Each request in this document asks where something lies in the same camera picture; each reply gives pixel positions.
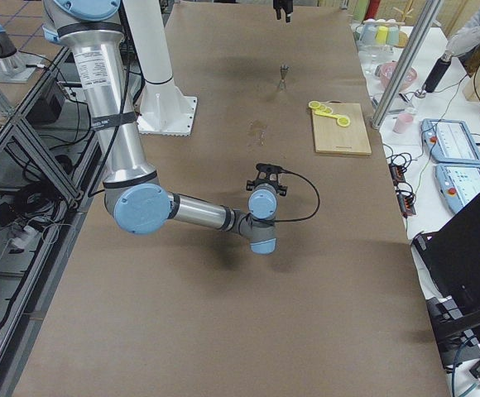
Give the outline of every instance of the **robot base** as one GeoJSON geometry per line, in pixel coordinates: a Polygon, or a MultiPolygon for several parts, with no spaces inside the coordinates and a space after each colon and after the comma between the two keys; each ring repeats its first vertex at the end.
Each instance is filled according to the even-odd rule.
{"type": "Polygon", "coordinates": [[[141,134],[160,134],[189,136],[192,132],[194,115],[198,99],[186,97],[175,87],[177,103],[166,103],[160,94],[154,97],[153,106],[141,107],[141,116],[137,119],[141,134]]]}
{"type": "MultiPolygon", "coordinates": [[[[16,53],[16,55],[21,56],[23,62],[27,65],[36,65],[42,61],[42,56],[30,55],[30,54],[20,54],[16,53]]],[[[0,83],[16,83],[16,84],[23,84],[26,83],[31,76],[36,71],[36,68],[26,68],[22,72],[15,74],[13,76],[8,76],[4,74],[1,70],[0,66],[0,83]]]]}

